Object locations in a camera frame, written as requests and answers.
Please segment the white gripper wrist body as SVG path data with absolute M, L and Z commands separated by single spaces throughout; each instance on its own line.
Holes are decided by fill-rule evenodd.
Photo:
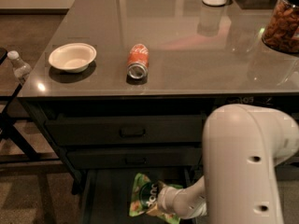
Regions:
M 182 219 L 205 216 L 205 185 L 194 184 L 186 189 L 165 186 L 158 195 L 157 204 L 163 213 L 174 214 Z

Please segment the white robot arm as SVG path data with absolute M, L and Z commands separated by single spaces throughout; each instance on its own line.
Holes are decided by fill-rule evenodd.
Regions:
M 206 215 L 209 224 L 284 224 L 275 167 L 298 151 L 298 143 L 298 124 L 286 113 L 224 105 L 204 126 L 204 176 L 186 189 L 163 186 L 149 212 Z

